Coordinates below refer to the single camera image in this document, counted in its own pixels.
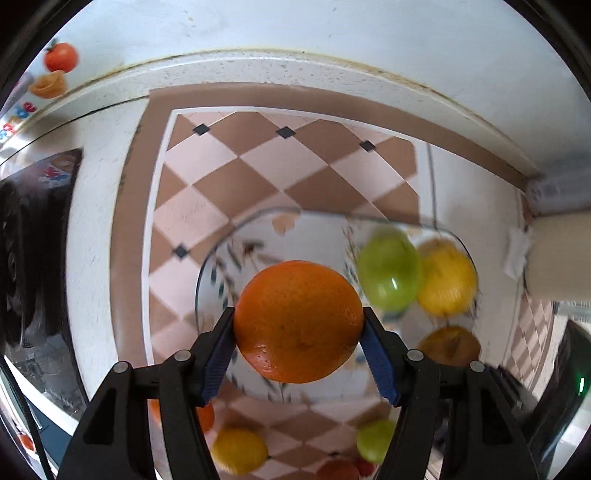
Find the brown tile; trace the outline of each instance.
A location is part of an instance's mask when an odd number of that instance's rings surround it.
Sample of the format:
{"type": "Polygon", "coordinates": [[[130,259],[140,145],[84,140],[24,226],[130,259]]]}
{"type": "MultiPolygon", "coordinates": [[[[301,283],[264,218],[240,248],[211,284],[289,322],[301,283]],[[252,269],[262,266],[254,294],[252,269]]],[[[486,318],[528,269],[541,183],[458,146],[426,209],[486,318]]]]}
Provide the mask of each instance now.
{"type": "Polygon", "coordinates": [[[170,168],[163,165],[158,185],[158,196],[156,197],[156,208],[169,201],[186,186],[187,184],[178,178],[170,168]]]}
{"type": "Polygon", "coordinates": [[[183,317],[183,321],[197,330],[197,320],[195,318],[195,310],[190,311],[183,317]]]}
{"type": "Polygon", "coordinates": [[[212,125],[210,133],[236,155],[275,138],[277,126],[257,112],[236,112],[212,125]]]}
{"type": "Polygon", "coordinates": [[[303,470],[297,470],[287,475],[277,477],[275,480],[316,480],[316,476],[310,472],[304,472],[303,470]]]}
{"type": "Polygon", "coordinates": [[[418,223],[418,194],[408,183],[374,200],[374,205],[388,220],[418,223]]]}
{"type": "Polygon", "coordinates": [[[348,128],[337,122],[316,120],[295,131],[299,140],[326,163],[332,163],[360,149],[361,142],[348,128]]]}
{"type": "Polygon", "coordinates": [[[311,410],[296,415],[282,423],[274,425],[273,428],[278,432],[285,433],[296,440],[305,442],[318,435],[328,432],[334,428],[337,423],[327,419],[322,415],[311,410]]]}
{"type": "Polygon", "coordinates": [[[155,271],[173,254],[173,246],[158,229],[152,229],[152,244],[150,245],[150,273],[155,271]]]}
{"type": "Polygon", "coordinates": [[[353,420],[349,420],[347,424],[352,427],[355,427],[356,429],[360,429],[361,427],[372,421],[387,419],[388,415],[390,415],[391,410],[392,405],[390,405],[387,401],[384,400],[378,403],[375,407],[355,417],[353,420]]]}
{"type": "Polygon", "coordinates": [[[233,400],[243,397],[244,395],[244,392],[232,385],[232,382],[230,382],[227,378],[224,378],[217,397],[229,404],[233,400]]]}
{"type": "Polygon", "coordinates": [[[229,223],[224,225],[219,230],[216,230],[210,236],[208,236],[205,240],[200,241],[197,245],[195,245],[190,251],[189,255],[193,257],[193,259],[199,264],[203,264],[203,260],[205,260],[206,255],[209,251],[215,247],[216,243],[218,243],[222,238],[224,238],[227,234],[229,234],[232,230],[234,230],[234,226],[229,223]]]}
{"type": "Polygon", "coordinates": [[[405,180],[417,172],[414,145],[408,140],[392,137],[376,145],[375,151],[405,180]]]}
{"type": "Polygon", "coordinates": [[[326,457],[326,452],[322,452],[310,445],[300,445],[298,448],[274,456],[274,459],[296,468],[303,468],[322,460],[324,457],[326,457]]]}
{"type": "Polygon", "coordinates": [[[166,308],[162,302],[150,293],[149,301],[150,334],[162,330],[164,327],[177,321],[176,315],[166,308]]]}
{"type": "Polygon", "coordinates": [[[170,140],[168,141],[168,148],[166,150],[170,150],[175,145],[194,135],[193,128],[195,128],[195,125],[192,122],[187,120],[183,115],[177,115],[177,120],[174,123],[173,132],[170,134],[170,140]]]}
{"type": "Polygon", "coordinates": [[[220,477],[220,480],[261,480],[259,477],[246,474],[246,475],[232,475],[227,472],[219,471],[217,473],[220,477]]]}
{"type": "Polygon", "coordinates": [[[271,183],[241,158],[211,172],[194,187],[229,218],[277,193],[271,183]]]}
{"type": "Polygon", "coordinates": [[[224,428],[240,428],[252,430],[253,432],[264,428],[262,423],[249,419],[229,407],[224,408],[218,415],[218,418],[224,428]]]}
{"type": "Polygon", "coordinates": [[[343,177],[326,167],[288,188],[285,193],[305,210],[350,213],[366,200],[343,177]]]}

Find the white tile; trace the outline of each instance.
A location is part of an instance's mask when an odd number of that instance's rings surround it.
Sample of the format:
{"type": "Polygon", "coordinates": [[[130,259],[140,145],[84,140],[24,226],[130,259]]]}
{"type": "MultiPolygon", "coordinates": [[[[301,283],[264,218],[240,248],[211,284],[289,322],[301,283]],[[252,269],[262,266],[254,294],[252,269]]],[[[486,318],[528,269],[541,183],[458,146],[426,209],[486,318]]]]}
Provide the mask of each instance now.
{"type": "Polygon", "coordinates": [[[421,222],[432,225],[435,213],[433,212],[433,185],[428,150],[430,145],[413,138],[407,138],[407,140],[414,145],[414,155],[417,159],[417,173],[408,179],[407,183],[418,193],[418,209],[421,214],[421,222]]]}
{"type": "Polygon", "coordinates": [[[191,135],[168,150],[166,165],[188,185],[231,162],[236,154],[212,134],[191,135]]]}
{"type": "Polygon", "coordinates": [[[348,425],[338,425],[334,429],[323,433],[319,437],[306,442],[323,452],[342,452],[355,445],[357,431],[348,425]]]}
{"type": "Polygon", "coordinates": [[[252,397],[241,397],[230,403],[230,407],[266,426],[295,417],[307,409],[302,404],[270,403],[252,397]]]}
{"type": "Polygon", "coordinates": [[[193,113],[184,113],[183,116],[191,123],[198,127],[201,124],[205,124],[208,127],[212,126],[215,122],[219,122],[222,118],[226,118],[233,112],[202,112],[197,111],[193,113]]]}
{"type": "Polygon", "coordinates": [[[375,407],[379,402],[379,398],[367,398],[357,401],[318,403],[312,405],[310,409],[334,421],[346,423],[375,407]]]}
{"type": "Polygon", "coordinates": [[[343,123],[343,125],[351,130],[360,141],[369,140],[374,146],[377,146],[379,143],[394,136],[393,134],[384,133],[375,128],[371,128],[370,126],[364,127],[363,125],[351,125],[346,123],[343,123]]]}
{"type": "Polygon", "coordinates": [[[290,115],[289,113],[280,113],[281,110],[277,110],[275,112],[260,112],[262,116],[264,116],[270,122],[276,124],[278,127],[277,130],[283,127],[289,127],[292,130],[297,130],[299,127],[303,127],[314,120],[315,117],[303,117],[299,115],[290,115]]]}
{"type": "Polygon", "coordinates": [[[154,225],[176,247],[191,248],[228,222],[228,218],[193,187],[177,193],[154,212],[154,225]]]}
{"type": "Polygon", "coordinates": [[[195,308],[195,288],[199,265],[187,255],[173,256],[150,275],[150,292],[178,316],[195,308]]]}
{"type": "Polygon", "coordinates": [[[191,348],[197,339],[197,330],[186,322],[173,322],[152,335],[152,347],[164,358],[175,352],[191,348]]]}
{"type": "Polygon", "coordinates": [[[326,167],[326,163],[295,138],[276,137],[241,155],[246,163],[280,190],[326,167]]]}
{"type": "Polygon", "coordinates": [[[331,167],[370,202],[404,182],[376,152],[366,152],[362,148],[331,167]]]}
{"type": "Polygon", "coordinates": [[[502,269],[509,228],[518,226],[518,192],[464,158],[432,149],[437,222],[462,240],[474,260],[482,292],[474,333],[480,358],[498,365],[511,346],[521,298],[518,282],[502,269]]]}

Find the yellow fruit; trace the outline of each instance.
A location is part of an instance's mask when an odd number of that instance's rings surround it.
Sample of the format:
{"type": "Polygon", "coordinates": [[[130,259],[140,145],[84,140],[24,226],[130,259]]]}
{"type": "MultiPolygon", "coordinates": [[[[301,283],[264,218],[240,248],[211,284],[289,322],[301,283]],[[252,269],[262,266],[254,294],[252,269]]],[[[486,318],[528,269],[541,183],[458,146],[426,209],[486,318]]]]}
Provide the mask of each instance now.
{"type": "Polygon", "coordinates": [[[472,261],[449,241],[429,242],[423,256],[423,286],[417,301],[428,314],[450,317],[466,312],[476,297],[476,270],[472,261]]]}
{"type": "Polygon", "coordinates": [[[232,475],[256,470],[269,455],[265,441],[246,429],[221,430],[210,453],[217,467],[232,475]]]}

